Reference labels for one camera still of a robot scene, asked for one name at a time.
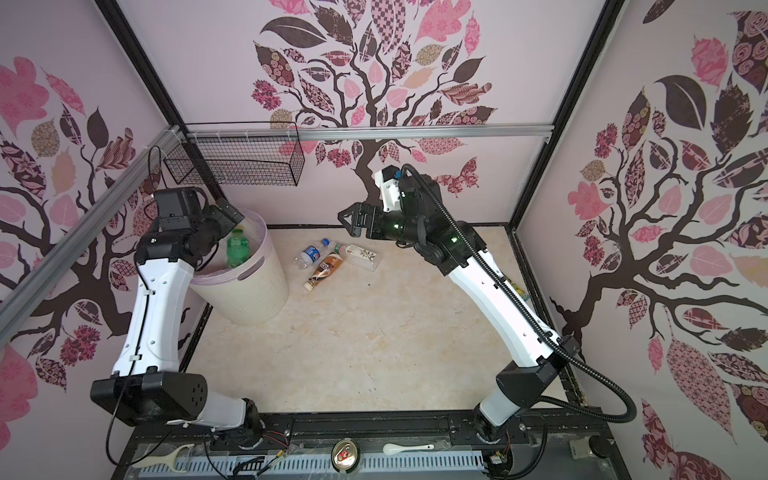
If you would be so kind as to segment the white flower label tea bottle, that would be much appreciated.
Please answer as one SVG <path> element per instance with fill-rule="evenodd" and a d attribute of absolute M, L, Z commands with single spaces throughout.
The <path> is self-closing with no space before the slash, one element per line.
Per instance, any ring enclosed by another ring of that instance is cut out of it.
<path fill-rule="evenodd" d="M 344 262 L 367 271 L 373 272 L 378 266 L 378 254 L 356 244 L 337 243 L 333 253 L 339 255 Z"/>

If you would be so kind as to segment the green Sprite bottle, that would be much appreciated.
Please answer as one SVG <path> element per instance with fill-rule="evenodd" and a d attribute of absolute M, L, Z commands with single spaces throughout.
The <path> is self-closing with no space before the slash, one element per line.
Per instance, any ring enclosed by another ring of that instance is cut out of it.
<path fill-rule="evenodd" d="M 250 241 L 243 229 L 236 227 L 227 239 L 226 265 L 228 268 L 236 268 L 250 257 Z"/>

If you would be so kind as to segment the brown Nescafe bottle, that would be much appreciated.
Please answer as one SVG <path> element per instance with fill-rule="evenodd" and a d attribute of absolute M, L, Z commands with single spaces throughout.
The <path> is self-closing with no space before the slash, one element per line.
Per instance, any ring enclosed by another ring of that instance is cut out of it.
<path fill-rule="evenodd" d="M 327 255 L 303 284 L 307 291 L 313 291 L 320 283 L 334 274 L 343 264 L 343 259 L 336 253 Z"/>

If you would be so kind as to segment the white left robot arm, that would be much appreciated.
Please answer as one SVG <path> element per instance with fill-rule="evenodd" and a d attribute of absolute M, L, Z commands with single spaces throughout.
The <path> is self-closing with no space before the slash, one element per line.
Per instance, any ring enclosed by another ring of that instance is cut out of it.
<path fill-rule="evenodd" d="M 128 426 L 256 432 L 253 401 L 219 394 L 203 376 L 180 368 L 179 331 L 195 269 L 243 218 L 228 202 L 209 204 L 201 194 L 196 187 L 154 194 L 158 213 L 134 254 L 138 288 L 128 333 L 110 376 L 93 382 L 90 398 Z"/>

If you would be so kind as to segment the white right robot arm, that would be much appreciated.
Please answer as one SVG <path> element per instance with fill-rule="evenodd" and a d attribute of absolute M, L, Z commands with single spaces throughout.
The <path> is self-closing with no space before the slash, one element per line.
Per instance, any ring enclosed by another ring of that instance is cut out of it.
<path fill-rule="evenodd" d="M 449 215 L 436 181 L 387 167 L 377 173 L 376 184 L 382 203 L 352 204 L 338 214 L 342 226 L 353 237 L 412 247 L 475 303 L 509 351 L 510 363 L 475 409 L 478 426 L 491 433 L 540 401 L 577 354 L 578 343 L 536 315 L 474 228 Z"/>

